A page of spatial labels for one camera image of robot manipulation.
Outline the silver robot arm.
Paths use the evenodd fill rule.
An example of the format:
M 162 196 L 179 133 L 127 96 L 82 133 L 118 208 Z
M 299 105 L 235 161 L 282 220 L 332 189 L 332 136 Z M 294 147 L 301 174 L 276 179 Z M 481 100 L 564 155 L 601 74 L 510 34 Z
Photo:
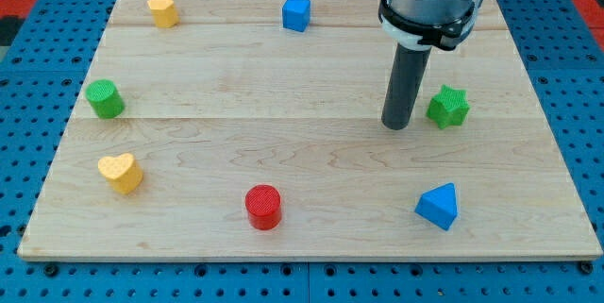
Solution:
M 380 0 L 382 29 L 413 51 L 455 49 L 472 31 L 482 0 Z

